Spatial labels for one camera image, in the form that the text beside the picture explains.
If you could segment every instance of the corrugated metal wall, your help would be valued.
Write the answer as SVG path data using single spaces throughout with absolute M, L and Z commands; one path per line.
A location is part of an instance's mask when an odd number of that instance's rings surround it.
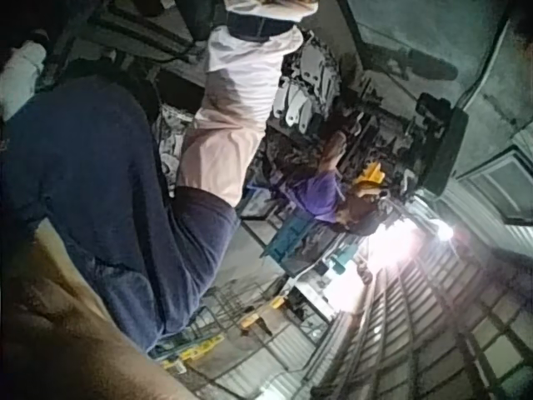
M 505 225 L 488 201 L 481 202 L 468 182 L 451 179 L 442 201 L 485 244 L 533 258 L 533 227 Z
M 334 378 L 312 398 L 514 398 L 533 381 L 527 267 L 430 238 L 375 282 Z
M 268 348 L 258 349 L 244 362 L 217 377 L 214 383 L 203 380 L 202 384 L 194 386 L 193 382 L 180 379 L 205 400 L 234 400 L 239 397 L 308 399 L 310 388 L 321 381 L 331 366 L 350 326 L 351 314 L 341 314 L 330 334 L 316 349 L 297 327 L 287 324 L 267 344 Z

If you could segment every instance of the purple shirt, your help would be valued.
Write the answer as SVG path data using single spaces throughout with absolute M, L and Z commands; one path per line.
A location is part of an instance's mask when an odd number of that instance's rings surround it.
M 282 185 L 281 191 L 315 219 L 327 223 L 336 221 L 336 207 L 341 196 L 335 171 L 320 172 L 290 185 Z

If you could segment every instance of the white glove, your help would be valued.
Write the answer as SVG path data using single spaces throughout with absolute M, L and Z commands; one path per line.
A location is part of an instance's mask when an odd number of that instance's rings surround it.
M 318 9 L 318 0 L 224 0 L 232 13 L 300 22 Z

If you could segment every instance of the worker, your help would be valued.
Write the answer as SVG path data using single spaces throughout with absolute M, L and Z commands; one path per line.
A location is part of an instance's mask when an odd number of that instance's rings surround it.
M 295 23 L 317 8 L 226 3 L 173 199 L 127 88 L 82 77 L 19 109 L 10 103 L 0 152 L 2 365 L 17 398 L 188 398 L 140 352 L 180 332 L 212 284 L 282 59 L 302 43 Z M 28 53 L 17 62 L 40 67 Z
M 264 160 L 269 166 L 262 168 L 268 176 L 266 186 L 281 193 L 318 221 L 329 223 L 344 232 L 363 233 L 361 224 L 368 225 L 367 219 L 375 219 L 377 202 L 388 191 L 378 183 L 361 182 L 345 196 L 337 171 L 337 165 L 345 153 L 346 135 L 337 130 L 326 142 L 316 166 L 295 166 L 293 162 L 279 160 L 277 154 L 266 157 L 273 158 Z M 260 183 L 254 183 L 255 186 L 261 186 Z

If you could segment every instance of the bright light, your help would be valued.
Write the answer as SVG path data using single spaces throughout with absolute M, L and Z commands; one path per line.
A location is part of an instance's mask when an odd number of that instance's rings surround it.
M 447 242 L 453 238 L 453 229 L 440 219 L 431 219 L 431 222 L 437 226 L 436 236 L 442 242 Z
M 261 396 L 257 397 L 257 400 L 284 400 L 285 399 L 285 396 L 281 395 L 273 387 L 262 387 L 261 391 L 262 391 Z
M 365 285 L 357 274 L 356 264 L 350 260 L 346 264 L 346 271 L 341 276 L 337 275 L 327 285 L 322 295 L 336 310 L 353 313 L 364 288 Z
M 412 255 L 417 227 L 410 219 L 398 220 L 388 229 L 384 225 L 369 240 L 368 269 L 374 274 L 395 266 Z

